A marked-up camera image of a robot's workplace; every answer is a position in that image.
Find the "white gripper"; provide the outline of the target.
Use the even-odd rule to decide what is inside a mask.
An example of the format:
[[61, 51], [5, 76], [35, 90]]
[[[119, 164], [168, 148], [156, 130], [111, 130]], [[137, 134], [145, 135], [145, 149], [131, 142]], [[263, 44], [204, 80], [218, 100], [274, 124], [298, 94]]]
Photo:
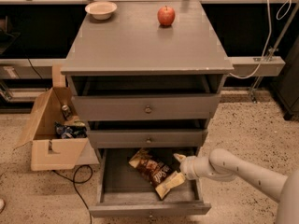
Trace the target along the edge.
[[183, 184], [186, 180], [195, 180], [200, 177], [211, 177], [215, 170], [208, 157], [196, 157], [183, 154], [174, 154], [174, 158], [180, 163], [181, 173], [174, 172], [162, 184], [163, 189], [169, 190]]

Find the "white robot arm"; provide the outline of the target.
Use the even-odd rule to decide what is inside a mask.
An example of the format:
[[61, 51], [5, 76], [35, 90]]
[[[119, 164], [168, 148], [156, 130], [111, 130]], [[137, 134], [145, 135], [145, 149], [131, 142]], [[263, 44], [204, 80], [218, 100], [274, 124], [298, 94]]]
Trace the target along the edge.
[[232, 181], [240, 177], [254, 188], [278, 203], [276, 224], [299, 224], [299, 170], [289, 176], [241, 160], [231, 152], [213, 149], [208, 156], [174, 154], [179, 161], [179, 173], [163, 184], [173, 188], [186, 180], [206, 177], [215, 181]]

